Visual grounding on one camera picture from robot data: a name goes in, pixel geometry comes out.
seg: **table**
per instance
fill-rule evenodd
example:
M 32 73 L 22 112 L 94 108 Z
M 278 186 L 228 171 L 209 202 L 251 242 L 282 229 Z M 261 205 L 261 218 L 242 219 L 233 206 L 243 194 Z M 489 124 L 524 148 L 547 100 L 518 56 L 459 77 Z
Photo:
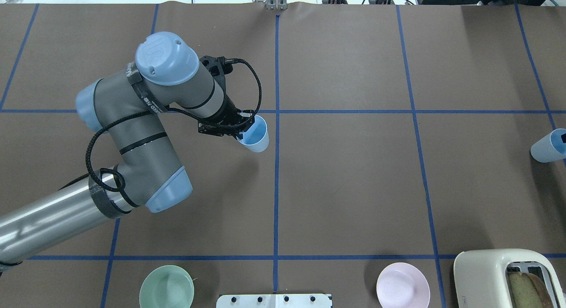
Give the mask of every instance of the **table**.
M 8 16 L 0 213 L 84 173 L 92 133 L 75 95 L 123 70 L 151 32 L 176 32 L 200 56 L 248 60 L 272 142 L 254 154 L 163 114 L 193 194 L 9 270 L 2 307 L 135 307 L 164 264 L 197 278 L 195 307 L 274 291 L 378 307 L 376 278 L 399 261 L 424 273 L 430 307 L 454 307 L 453 259 L 481 248 L 541 252 L 566 280 L 566 167 L 529 155 L 566 125 L 563 8 L 5 4 Z M 227 86 L 253 107 L 245 68 Z M 119 161 L 103 137 L 93 165 Z

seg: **black tape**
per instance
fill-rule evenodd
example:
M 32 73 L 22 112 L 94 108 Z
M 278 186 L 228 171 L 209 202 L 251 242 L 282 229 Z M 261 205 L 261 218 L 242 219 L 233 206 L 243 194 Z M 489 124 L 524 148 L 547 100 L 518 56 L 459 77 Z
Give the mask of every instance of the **black tape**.
M 143 80 L 143 76 L 140 74 L 138 67 L 135 62 L 131 62 L 126 66 L 126 78 L 128 82 L 134 89 L 136 95 L 139 99 L 149 108 L 154 114 L 160 114 L 167 111 L 165 106 L 161 104 L 155 95 L 149 90 L 147 84 Z
M 163 133 L 156 133 L 154 135 L 151 135 L 149 137 L 145 137 L 144 139 L 140 140 L 140 141 L 136 141 L 130 145 L 126 145 L 126 147 L 123 147 L 122 149 L 120 149 L 120 154 L 123 155 L 124 153 L 131 151 L 137 147 L 140 147 L 146 143 L 150 143 L 152 141 L 158 140 L 159 138 L 162 137 L 167 137 L 167 133 L 163 132 Z
M 103 189 L 100 185 L 97 185 L 92 178 L 88 179 L 88 190 L 91 193 L 91 198 L 93 202 L 95 202 L 96 207 L 109 219 L 117 219 L 122 215 L 130 213 L 130 211 L 124 212 L 119 209 L 114 201 L 108 198 L 105 189 Z

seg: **green bowl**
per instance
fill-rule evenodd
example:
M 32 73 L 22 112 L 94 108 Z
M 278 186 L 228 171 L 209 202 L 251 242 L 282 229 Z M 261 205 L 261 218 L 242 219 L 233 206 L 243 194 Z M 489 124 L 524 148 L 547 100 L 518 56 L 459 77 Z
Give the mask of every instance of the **green bowl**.
M 147 275 L 140 289 L 141 308 L 189 308 L 195 286 L 186 270 L 161 266 Z

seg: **metal clamp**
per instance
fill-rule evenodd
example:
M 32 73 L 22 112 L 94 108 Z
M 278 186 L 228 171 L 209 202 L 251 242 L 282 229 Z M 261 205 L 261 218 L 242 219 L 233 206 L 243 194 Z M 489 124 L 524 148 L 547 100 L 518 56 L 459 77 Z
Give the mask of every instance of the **metal clamp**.
M 287 10 L 287 0 L 267 0 L 265 8 L 267 10 Z

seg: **toaster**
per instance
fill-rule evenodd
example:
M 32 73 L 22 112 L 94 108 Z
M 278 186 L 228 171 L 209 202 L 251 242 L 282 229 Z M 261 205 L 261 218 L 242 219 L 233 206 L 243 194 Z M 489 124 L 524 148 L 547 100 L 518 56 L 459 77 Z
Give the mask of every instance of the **toaster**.
M 562 287 L 548 259 L 518 248 L 473 250 L 456 256 L 454 282 L 459 308 L 517 308 L 519 296 L 513 295 L 509 281 L 509 276 L 517 273 L 540 278 L 540 289 L 546 289 L 552 306 L 566 308 Z

